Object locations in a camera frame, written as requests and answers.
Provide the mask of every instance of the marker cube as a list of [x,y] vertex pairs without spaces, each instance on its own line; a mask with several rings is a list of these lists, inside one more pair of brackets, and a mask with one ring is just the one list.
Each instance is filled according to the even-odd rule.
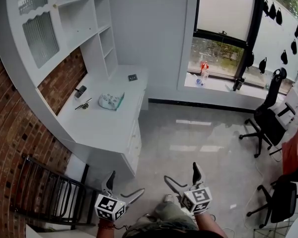
[[99,218],[114,222],[126,212],[126,203],[100,194],[95,209]]
[[181,204],[188,209],[190,213],[206,210],[212,196],[209,187],[186,191],[183,193]]

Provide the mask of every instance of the window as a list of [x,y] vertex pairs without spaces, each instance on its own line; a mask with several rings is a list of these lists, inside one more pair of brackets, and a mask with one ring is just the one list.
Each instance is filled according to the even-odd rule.
[[[280,92],[287,94],[298,77],[297,53],[291,43],[298,26],[298,0],[267,0],[280,8],[283,24],[262,12],[265,0],[198,0],[195,32],[188,72],[199,73],[201,62],[209,65],[210,77],[228,80],[245,78],[245,84],[269,88],[273,72],[280,67],[287,71]],[[286,50],[288,64],[281,54]],[[247,58],[254,53],[253,66],[246,68]],[[267,58],[265,72],[258,69]]]
[[204,38],[193,37],[188,72],[199,73],[207,62],[210,75],[234,77],[244,49]]
[[234,80],[246,55],[256,0],[198,0],[188,72]]

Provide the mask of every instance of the baseboard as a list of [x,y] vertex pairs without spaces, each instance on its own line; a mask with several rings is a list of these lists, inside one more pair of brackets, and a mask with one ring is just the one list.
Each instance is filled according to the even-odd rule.
[[172,101],[172,100],[160,100],[160,99],[149,98],[149,103],[181,105],[181,106],[190,106],[190,107],[207,108],[207,109],[219,109],[219,110],[236,111],[236,112],[243,112],[243,113],[250,113],[250,114],[253,114],[255,112],[255,110],[250,110],[250,109],[241,109],[241,108],[226,107],[226,106],[196,103],[196,102],[186,102],[186,101]]

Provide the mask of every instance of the window sill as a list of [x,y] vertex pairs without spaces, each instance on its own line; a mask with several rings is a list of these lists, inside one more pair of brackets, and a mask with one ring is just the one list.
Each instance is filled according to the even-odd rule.
[[[268,91],[266,89],[261,89],[254,86],[243,85],[240,90],[233,91],[234,83],[227,80],[216,79],[216,78],[208,78],[206,83],[203,86],[199,86],[196,84],[195,77],[190,73],[187,73],[184,87],[185,90],[188,91],[200,91],[201,89],[209,89],[215,91],[222,91],[227,93],[236,93],[245,96],[251,96],[255,98],[259,98],[262,100],[266,99],[266,95]],[[285,99],[285,95],[278,94],[277,103],[281,103]]]

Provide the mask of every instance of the red cloth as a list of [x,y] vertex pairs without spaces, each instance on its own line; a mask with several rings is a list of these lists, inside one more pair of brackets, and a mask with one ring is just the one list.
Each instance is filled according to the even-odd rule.
[[294,172],[298,168],[298,130],[283,148],[283,173],[284,175]]

